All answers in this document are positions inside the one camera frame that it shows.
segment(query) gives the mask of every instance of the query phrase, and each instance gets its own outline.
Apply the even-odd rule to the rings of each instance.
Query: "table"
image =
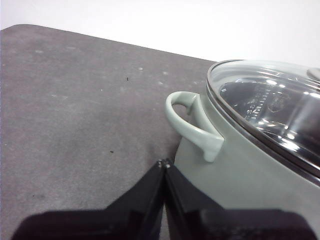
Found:
[[[213,63],[37,25],[2,30],[1,239],[31,214],[105,208],[173,159],[165,99],[203,91]]]

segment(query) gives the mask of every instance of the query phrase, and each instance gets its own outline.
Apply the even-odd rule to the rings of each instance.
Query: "pot handle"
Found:
[[[186,107],[189,115],[193,108],[201,111],[201,119],[206,121],[206,125],[212,128],[211,132],[202,130],[181,118],[173,109],[173,105],[182,105]],[[218,155],[224,138],[213,127],[206,113],[201,106],[200,95],[189,91],[177,91],[171,93],[165,101],[165,114],[172,127],[184,138],[194,143],[203,151],[203,158],[212,163]]]

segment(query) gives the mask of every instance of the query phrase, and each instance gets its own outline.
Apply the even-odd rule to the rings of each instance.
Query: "white background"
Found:
[[[16,24],[212,61],[320,67],[320,0],[2,0],[1,29]]]

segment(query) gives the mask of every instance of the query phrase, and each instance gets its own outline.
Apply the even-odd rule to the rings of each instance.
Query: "gray surface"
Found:
[[[212,63],[42,26],[1,31],[1,239],[30,214],[105,208],[172,158],[165,99],[201,91]]]

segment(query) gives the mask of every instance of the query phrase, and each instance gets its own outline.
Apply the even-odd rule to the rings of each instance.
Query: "stainless steel lid rim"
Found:
[[[292,154],[290,151],[283,149],[278,142],[274,141],[267,135],[262,134],[262,132],[256,129],[256,127],[250,124],[250,122],[245,121],[240,114],[228,107],[229,104],[222,97],[218,96],[214,89],[212,89],[210,85],[211,71],[221,64],[234,61],[241,60],[218,62],[209,68],[207,73],[206,93],[211,103],[232,126],[244,134],[247,139],[257,145],[260,149],[294,172],[320,186],[320,168],[318,165],[310,161],[314,156],[308,155],[306,152],[304,152],[304,156],[297,153]]]

